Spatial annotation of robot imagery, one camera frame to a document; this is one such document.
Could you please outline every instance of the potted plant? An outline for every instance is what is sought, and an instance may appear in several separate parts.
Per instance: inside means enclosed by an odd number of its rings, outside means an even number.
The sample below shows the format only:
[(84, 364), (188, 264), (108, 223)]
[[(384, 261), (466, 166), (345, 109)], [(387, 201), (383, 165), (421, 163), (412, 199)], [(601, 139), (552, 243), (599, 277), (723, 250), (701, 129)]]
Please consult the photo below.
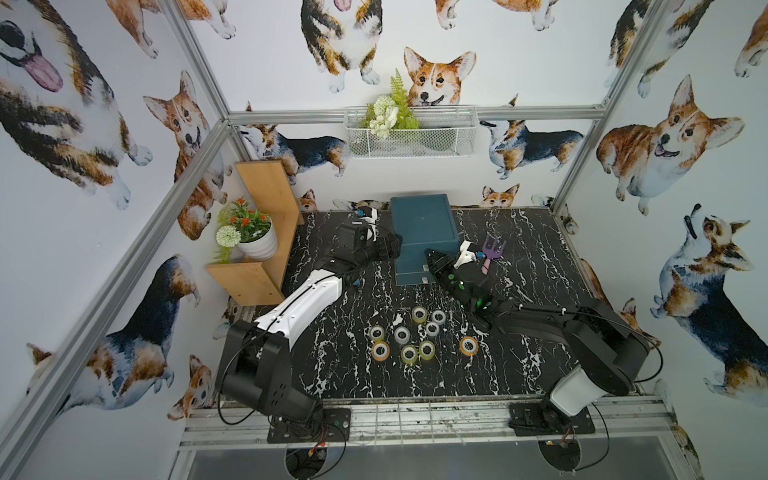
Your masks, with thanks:
[(238, 198), (219, 212), (216, 260), (228, 263), (234, 247), (247, 256), (263, 262), (277, 253), (277, 233), (268, 214), (251, 209), (244, 198)]

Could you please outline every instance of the wooden shelf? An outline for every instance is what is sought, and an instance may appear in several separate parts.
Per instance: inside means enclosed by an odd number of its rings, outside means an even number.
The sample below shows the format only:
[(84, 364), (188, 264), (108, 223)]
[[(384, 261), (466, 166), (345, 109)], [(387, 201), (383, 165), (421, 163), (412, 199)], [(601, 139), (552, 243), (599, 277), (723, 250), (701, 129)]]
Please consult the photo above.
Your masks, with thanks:
[(280, 287), (296, 226), (304, 220), (279, 161), (245, 162), (235, 167), (253, 202), (272, 217), (277, 253), (264, 262), (245, 257), (239, 263), (212, 263), (205, 268), (240, 305), (276, 305), (285, 300)]

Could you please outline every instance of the black marble table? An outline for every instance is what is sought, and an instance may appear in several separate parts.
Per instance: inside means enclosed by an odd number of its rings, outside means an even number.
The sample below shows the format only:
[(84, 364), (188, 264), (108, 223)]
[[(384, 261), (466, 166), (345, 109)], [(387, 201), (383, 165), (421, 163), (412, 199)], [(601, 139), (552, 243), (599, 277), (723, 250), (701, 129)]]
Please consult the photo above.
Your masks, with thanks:
[[(507, 240), (495, 268), (495, 293), (526, 303), (579, 303), (589, 293), (566, 243), (548, 210), (454, 210), (462, 239), (482, 245), (485, 235)], [(335, 241), (336, 226), (348, 212), (308, 214), (293, 243), (283, 293), (290, 295), (312, 271), (315, 259)], [(380, 224), (389, 227), (389, 212)], [(428, 339), (423, 325), (411, 321), (410, 309), (441, 309), (448, 320), (431, 339), (435, 358), (407, 366), (399, 358), (394, 329), (411, 330), (411, 344)], [(269, 307), (257, 310), (257, 315)], [(366, 329), (384, 326), (391, 353), (384, 362), (370, 354)], [(467, 357), (458, 342), (474, 336), (477, 355)], [(360, 287), (347, 290), (304, 331), (293, 347), (293, 378), (310, 395), (324, 399), (382, 397), (490, 396), (541, 394), (574, 366), (563, 345), (526, 336), (484, 334), (476, 329), (436, 284), (395, 285), (395, 265), (377, 263), (361, 275)]]

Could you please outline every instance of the tape roll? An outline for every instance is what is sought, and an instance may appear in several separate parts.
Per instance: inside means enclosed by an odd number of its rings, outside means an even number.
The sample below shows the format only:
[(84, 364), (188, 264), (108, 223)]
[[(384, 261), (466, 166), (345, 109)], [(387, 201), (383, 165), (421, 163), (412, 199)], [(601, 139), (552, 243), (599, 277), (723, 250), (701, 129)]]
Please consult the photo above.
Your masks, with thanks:
[(422, 360), (431, 360), (435, 358), (435, 344), (425, 340), (419, 345), (419, 356)]
[(395, 329), (395, 341), (400, 345), (405, 345), (411, 341), (411, 331), (404, 326)]
[(431, 315), (431, 320), (440, 326), (445, 323), (445, 319), (447, 318), (448, 316), (442, 310), (435, 310)]
[(386, 342), (376, 342), (371, 347), (371, 356), (377, 362), (383, 362), (389, 358), (389, 345)]
[(384, 340), (384, 334), (385, 334), (385, 330), (384, 330), (384, 327), (381, 325), (374, 325), (368, 331), (368, 336), (371, 337), (371, 340), (373, 340), (374, 342), (380, 342)]
[(400, 359), (406, 365), (413, 365), (419, 359), (419, 351), (413, 345), (406, 345), (400, 350)]
[(478, 352), (478, 341), (470, 336), (466, 336), (458, 343), (458, 349), (466, 356), (473, 356)]
[(426, 322), (427, 316), (429, 316), (429, 314), (427, 313), (427, 309), (423, 306), (414, 306), (411, 310), (411, 320), (416, 323)]
[(427, 331), (427, 335), (431, 337), (436, 337), (440, 333), (440, 325), (435, 322), (427, 322), (424, 329)]

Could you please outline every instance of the clear tape roll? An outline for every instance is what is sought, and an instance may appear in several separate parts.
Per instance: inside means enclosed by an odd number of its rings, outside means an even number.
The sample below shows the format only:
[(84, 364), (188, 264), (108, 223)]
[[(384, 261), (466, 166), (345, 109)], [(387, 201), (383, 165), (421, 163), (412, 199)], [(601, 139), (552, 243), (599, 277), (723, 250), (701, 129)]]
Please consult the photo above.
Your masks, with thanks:
[(374, 342), (380, 342), (384, 340), (384, 334), (385, 334), (385, 330), (384, 330), (384, 327), (381, 325), (374, 325), (368, 331), (368, 336), (371, 337), (371, 340), (373, 340)]
[(371, 356), (377, 362), (383, 362), (389, 358), (389, 345), (386, 342), (376, 342), (371, 347)]
[(411, 341), (411, 331), (408, 327), (399, 326), (395, 329), (395, 341), (400, 345), (405, 345)]
[(406, 365), (413, 365), (419, 359), (419, 351), (413, 345), (406, 345), (400, 350), (400, 359)]
[(411, 320), (416, 323), (426, 322), (427, 316), (429, 316), (429, 313), (423, 306), (414, 306), (413, 309), (411, 309)]
[(422, 360), (431, 360), (435, 358), (435, 350), (435, 344), (425, 340), (419, 345), (419, 356), (422, 357)]
[(434, 312), (432, 312), (432, 315), (431, 315), (431, 320), (440, 326), (442, 326), (442, 324), (445, 323), (445, 320), (447, 318), (448, 316), (442, 310), (435, 310)]
[(424, 330), (426, 330), (428, 336), (434, 338), (438, 333), (440, 333), (440, 325), (435, 322), (427, 322), (427, 324), (424, 326)]

